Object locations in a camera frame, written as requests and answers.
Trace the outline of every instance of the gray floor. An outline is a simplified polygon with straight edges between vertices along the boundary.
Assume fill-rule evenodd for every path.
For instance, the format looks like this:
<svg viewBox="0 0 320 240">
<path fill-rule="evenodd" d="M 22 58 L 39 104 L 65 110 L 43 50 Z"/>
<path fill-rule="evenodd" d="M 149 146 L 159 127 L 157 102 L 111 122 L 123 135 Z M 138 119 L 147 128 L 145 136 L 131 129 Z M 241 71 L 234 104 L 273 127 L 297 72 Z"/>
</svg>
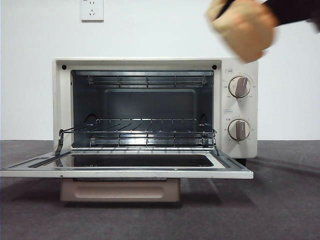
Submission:
<svg viewBox="0 0 320 240">
<path fill-rule="evenodd" d="M 2 141 L 1 165 L 50 152 Z M 319 240 L 320 141 L 262 141 L 253 180 L 183 179 L 182 205 L 70 204 L 59 179 L 1 179 L 1 240 Z"/>
</svg>

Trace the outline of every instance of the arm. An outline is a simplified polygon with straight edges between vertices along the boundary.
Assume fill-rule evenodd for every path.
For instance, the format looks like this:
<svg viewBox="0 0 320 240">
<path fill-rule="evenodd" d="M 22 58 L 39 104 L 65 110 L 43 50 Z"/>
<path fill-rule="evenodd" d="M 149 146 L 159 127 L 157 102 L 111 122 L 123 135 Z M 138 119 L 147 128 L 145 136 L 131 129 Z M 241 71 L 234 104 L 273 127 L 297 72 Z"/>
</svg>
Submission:
<svg viewBox="0 0 320 240">
<path fill-rule="evenodd" d="M 289 24 L 312 19 L 320 27 L 320 0 L 267 0 L 279 24 Z"/>
</svg>

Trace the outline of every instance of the white toaster oven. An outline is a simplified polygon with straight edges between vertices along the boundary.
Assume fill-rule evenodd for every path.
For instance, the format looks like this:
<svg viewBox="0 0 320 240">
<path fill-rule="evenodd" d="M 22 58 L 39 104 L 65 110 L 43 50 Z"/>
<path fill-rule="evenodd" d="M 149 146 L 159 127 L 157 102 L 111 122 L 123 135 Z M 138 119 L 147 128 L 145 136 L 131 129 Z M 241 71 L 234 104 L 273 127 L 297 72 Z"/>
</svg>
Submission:
<svg viewBox="0 0 320 240">
<path fill-rule="evenodd" d="M 181 178 L 253 178 L 236 159 L 257 155 L 257 101 L 257 62 L 59 58 L 53 152 L 1 176 L 65 179 L 66 201 L 177 201 Z"/>
</svg>

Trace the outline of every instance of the temperature knob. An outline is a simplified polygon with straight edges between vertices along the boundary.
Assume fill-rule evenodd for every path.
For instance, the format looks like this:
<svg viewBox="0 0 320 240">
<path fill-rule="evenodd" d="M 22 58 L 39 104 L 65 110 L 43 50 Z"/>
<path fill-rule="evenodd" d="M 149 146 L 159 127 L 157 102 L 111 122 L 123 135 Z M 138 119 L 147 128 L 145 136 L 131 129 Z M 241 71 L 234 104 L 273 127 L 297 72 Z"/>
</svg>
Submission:
<svg viewBox="0 0 320 240">
<path fill-rule="evenodd" d="M 237 76 L 229 83 L 229 91 L 235 98 L 243 98 L 250 92 L 250 82 L 245 76 Z"/>
</svg>

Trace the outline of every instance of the hand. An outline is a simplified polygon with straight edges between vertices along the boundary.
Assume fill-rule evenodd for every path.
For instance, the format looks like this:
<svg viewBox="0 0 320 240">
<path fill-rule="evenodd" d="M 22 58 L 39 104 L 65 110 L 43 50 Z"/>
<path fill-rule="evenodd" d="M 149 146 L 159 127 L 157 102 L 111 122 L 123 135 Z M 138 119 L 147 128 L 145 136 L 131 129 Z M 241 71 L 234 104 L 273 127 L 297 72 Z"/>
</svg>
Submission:
<svg viewBox="0 0 320 240">
<path fill-rule="evenodd" d="M 231 49 L 245 62 L 259 59 L 274 39 L 278 20 L 265 5 L 254 0 L 235 0 L 216 19 L 227 0 L 213 0 L 207 17 Z"/>
</svg>

